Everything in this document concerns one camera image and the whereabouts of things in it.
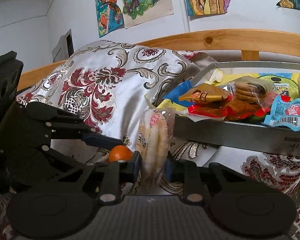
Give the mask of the metal tray with cartoon print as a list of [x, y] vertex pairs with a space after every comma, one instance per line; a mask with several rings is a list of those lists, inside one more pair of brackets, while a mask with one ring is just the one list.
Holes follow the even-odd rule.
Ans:
[[[216, 62], [205, 67], [192, 80], [193, 86], [206, 81], [218, 68], [225, 74], [298, 73], [299, 63], [269, 61]], [[173, 136], [214, 145], [300, 157], [300, 131], [286, 127], [269, 127], [244, 122], [200, 120], [176, 116]]]

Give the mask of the light blue snack packet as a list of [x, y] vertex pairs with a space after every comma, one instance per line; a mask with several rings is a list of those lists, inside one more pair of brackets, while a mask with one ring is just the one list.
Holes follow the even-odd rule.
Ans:
[[285, 126], [294, 132], [300, 131], [300, 98], [285, 102], [285, 97], [278, 95], [266, 115], [263, 125], [270, 127]]

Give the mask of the round pastry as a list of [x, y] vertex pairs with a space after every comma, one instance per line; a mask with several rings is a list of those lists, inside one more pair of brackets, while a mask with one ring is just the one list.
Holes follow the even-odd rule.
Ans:
[[148, 183], [160, 180], [173, 136], [175, 109], [149, 108], [140, 122], [136, 150], [141, 155], [141, 178]]

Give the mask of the wooden bed rail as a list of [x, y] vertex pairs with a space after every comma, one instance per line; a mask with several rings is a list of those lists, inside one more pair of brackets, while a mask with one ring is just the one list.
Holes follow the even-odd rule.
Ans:
[[170, 50], [237, 50], [242, 61], [258, 61], [260, 52], [300, 57], [300, 34], [262, 29], [216, 29], [155, 38], [138, 43]]

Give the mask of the gold foil snack packet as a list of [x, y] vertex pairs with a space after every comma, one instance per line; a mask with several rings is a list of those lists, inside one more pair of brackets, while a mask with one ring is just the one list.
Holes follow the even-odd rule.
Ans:
[[191, 88], [189, 91], [179, 96], [178, 100], [198, 104], [207, 104], [224, 101], [229, 96], [230, 93], [227, 90], [203, 83]]

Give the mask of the cookies in clear wrapper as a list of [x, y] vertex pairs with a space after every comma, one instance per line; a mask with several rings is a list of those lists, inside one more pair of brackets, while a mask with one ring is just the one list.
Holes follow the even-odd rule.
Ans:
[[238, 100], [256, 103], [260, 106], [271, 105], [278, 96], [277, 88], [272, 82], [251, 76], [243, 76], [230, 81], [228, 88]]

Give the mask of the anime boy drawing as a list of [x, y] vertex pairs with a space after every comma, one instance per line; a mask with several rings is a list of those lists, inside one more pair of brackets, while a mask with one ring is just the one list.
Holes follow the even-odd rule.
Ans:
[[171, 0], [122, 0], [125, 28], [174, 14]]

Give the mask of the small orange fruit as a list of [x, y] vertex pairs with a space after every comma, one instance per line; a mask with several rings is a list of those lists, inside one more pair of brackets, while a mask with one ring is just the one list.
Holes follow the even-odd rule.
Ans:
[[108, 161], [110, 163], [123, 160], [129, 161], [133, 156], [133, 152], [124, 145], [115, 146], [109, 152]]

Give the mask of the red snack wrapper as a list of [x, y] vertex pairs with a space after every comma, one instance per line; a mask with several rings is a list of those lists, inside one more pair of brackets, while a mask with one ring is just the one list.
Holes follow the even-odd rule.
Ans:
[[257, 103], [231, 99], [228, 101], [212, 102], [205, 105], [194, 104], [188, 107], [187, 111], [191, 115], [237, 121], [254, 116], [261, 118], [270, 111], [270, 107], [261, 107]]

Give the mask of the blue yellow snack bag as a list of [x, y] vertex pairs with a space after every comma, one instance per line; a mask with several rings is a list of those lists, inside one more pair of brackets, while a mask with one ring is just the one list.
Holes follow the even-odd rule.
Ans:
[[180, 101], [179, 96], [185, 94], [191, 88], [192, 85], [190, 80], [182, 82], [163, 97], [163, 101], [157, 108], [174, 108], [177, 112], [186, 110], [188, 107], [194, 105], [194, 103], [189, 101]]

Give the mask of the orange-haired girl drawing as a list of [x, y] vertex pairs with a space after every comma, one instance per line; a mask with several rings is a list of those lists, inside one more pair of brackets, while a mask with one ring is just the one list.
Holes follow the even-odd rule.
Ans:
[[123, 25], [123, 14], [117, 0], [95, 0], [99, 38]]

